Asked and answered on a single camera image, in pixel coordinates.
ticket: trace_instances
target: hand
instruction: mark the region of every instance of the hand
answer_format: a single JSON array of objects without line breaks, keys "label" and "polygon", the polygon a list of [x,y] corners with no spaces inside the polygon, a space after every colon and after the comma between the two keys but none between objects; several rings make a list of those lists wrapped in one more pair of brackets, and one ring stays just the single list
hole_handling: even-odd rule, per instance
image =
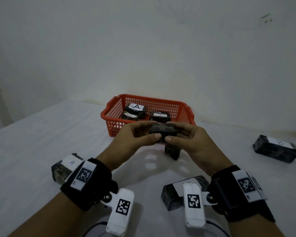
[{"label": "hand", "polygon": [[126,124],[118,132],[112,143],[97,159],[111,171],[130,159],[142,146],[153,145],[161,139],[161,134],[148,135],[152,124],[157,121],[136,121]]},{"label": "hand", "polygon": [[185,150],[209,176],[233,165],[204,128],[181,122],[168,123],[174,124],[179,134],[176,137],[166,136],[165,141]]}]

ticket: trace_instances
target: black wrist strap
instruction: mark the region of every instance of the black wrist strap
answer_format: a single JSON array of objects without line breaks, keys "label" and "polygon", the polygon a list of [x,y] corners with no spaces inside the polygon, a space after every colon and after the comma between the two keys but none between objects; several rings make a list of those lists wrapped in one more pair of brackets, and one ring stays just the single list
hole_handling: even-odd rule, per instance
[{"label": "black wrist strap", "polygon": [[94,171],[91,173],[87,182],[81,190],[77,190],[70,187],[76,176],[80,175],[80,171],[83,171],[83,164],[72,173],[67,182],[64,183],[60,190],[80,209],[88,211],[94,204],[100,202],[100,200],[109,193],[112,189],[116,191],[116,182],[112,182],[112,173],[101,161],[97,159],[88,159],[87,161],[96,164]]},{"label": "black wrist strap", "polygon": [[275,219],[265,200],[249,203],[240,189],[232,172],[239,171],[236,165],[215,173],[208,187],[208,191],[224,211],[228,222],[236,222],[253,215],[260,214],[271,222]]}]

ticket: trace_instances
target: fingernail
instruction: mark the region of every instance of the fingernail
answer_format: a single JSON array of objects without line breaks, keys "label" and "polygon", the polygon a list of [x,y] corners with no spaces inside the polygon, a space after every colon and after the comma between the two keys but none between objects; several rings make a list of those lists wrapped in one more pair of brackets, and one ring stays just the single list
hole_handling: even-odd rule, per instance
[{"label": "fingernail", "polygon": [[157,133],[155,136],[156,136],[157,140],[162,137],[162,135],[160,133]]},{"label": "fingernail", "polygon": [[170,142],[171,141],[171,137],[170,136],[166,136],[165,138],[164,138],[164,140],[166,141],[166,142]]}]

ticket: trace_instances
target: white sensor device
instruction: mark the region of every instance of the white sensor device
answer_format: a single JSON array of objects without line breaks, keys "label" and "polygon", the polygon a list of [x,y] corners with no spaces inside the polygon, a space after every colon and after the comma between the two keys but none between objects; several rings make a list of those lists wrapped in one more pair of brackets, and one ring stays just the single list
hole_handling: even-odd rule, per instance
[{"label": "white sensor device", "polygon": [[205,212],[201,189],[197,184],[183,184],[185,225],[193,228],[204,228]]},{"label": "white sensor device", "polygon": [[106,231],[113,235],[124,236],[134,204],[134,192],[121,188],[117,194],[110,192],[101,202],[112,208]]}]

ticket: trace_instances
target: white sheet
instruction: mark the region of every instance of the white sheet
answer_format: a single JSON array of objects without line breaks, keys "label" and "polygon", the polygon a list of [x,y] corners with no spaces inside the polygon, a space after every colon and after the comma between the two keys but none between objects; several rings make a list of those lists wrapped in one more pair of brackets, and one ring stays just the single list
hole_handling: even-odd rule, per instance
[{"label": "white sheet", "polygon": [[[103,109],[67,100],[0,130],[0,237],[16,229],[59,192],[51,176],[54,163],[71,153],[86,159],[96,157],[110,144],[112,138],[100,118]],[[296,160],[286,164],[256,154],[252,148],[259,134],[295,144],[296,139],[246,128],[197,124],[235,164],[256,177],[280,229],[286,236],[296,237]],[[206,226],[202,234],[191,232],[184,226],[183,209],[166,210],[160,198],[164,185],[204,173],[184,151],[178,161],[173,161],[163,148],[143,147],[113,173],[119,187],[135,193],[126,236],[223,237],[213,226]],[[99,204],[88,213],[80,233],[97,221],[107,220],[109,214],[110,210]],[[211,207],[205,214],[227,229],[225,219]],[[88,236],[99,236],[104,231],[105,227],[99,226]]]}]

